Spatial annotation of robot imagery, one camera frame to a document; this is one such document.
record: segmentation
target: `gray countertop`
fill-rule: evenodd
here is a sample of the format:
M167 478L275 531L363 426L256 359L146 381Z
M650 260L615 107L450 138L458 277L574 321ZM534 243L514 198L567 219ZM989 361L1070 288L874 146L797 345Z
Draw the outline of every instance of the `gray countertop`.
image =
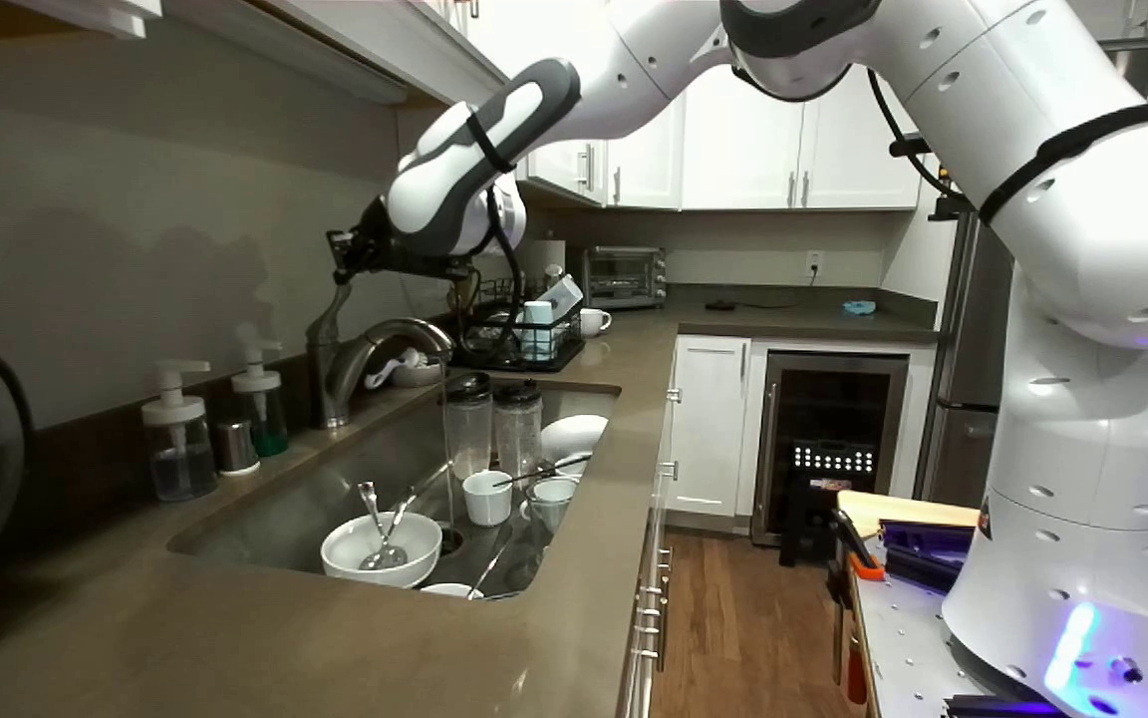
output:
M773 305L706 311L708 289L676 288L660 311L618 311L603 339L545 373L618 388L618 402L525 594L450 600L167 550L185 527L332 444L300 436L248 482L152 507L8 574L29 604L0 620L0 715L615 715L672 335L934 339L926 320L897 311L842 320L824 289L752 296ZM383 392L357 426L413 396Z

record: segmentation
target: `wooden floor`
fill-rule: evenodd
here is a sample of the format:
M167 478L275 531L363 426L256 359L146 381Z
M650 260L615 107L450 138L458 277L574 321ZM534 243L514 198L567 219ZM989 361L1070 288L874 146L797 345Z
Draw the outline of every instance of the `wooden floor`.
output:
M779 566L748 537L666 531L668 644L658 718L856 718L833 680L820 566Z

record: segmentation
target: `stainless steel sink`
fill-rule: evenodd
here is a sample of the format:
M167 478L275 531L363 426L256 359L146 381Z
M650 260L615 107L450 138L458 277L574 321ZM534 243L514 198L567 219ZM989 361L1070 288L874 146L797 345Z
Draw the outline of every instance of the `stainless steel sink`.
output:
M615 400L615 388L543 388L543 422L562 414L610 414ZM492 531L472 527L464 515L464 491L444 462L444 414L440 400L428 396L376 429L344 440L318 457L268 478L268 487L252 491L235 507L201 519L173 537L173 550L210 562L322 574L318 541L338 523L363 515L355 482L376 478L377 507L395 507L420 491L409 509L444 523L444 562L428 582L476 582L497 555L482 594L505 597L525 590L543 566L550 531L525 515Z

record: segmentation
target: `kitchen faucet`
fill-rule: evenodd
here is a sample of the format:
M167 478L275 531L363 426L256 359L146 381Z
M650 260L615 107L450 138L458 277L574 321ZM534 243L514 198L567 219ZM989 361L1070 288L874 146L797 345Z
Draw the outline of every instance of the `kitchen faucet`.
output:
M407 339L428 352L428 359L450 361L453 339L435 325L429 320L403 315L383 320L355 335L351 344L338 344L338 305L347 301L351 284L338 284L332 305L307 321L307 372L311 372L311 400L322 426L344 426L351 396L363 381L368 361L385 345L391 339Z

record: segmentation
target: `robotic arm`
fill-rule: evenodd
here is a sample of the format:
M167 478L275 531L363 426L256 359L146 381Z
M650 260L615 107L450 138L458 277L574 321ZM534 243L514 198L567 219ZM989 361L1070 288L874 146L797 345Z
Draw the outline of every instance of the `robotic arm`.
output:
M1018 260L989 515L945 620L1070 715L1148 718L1148 105L1066 0L618 11L574 58L435 119L357 256L453 263L482 235L517 243L505 172L522 151L627 135L714 65L781 101L876 66Z

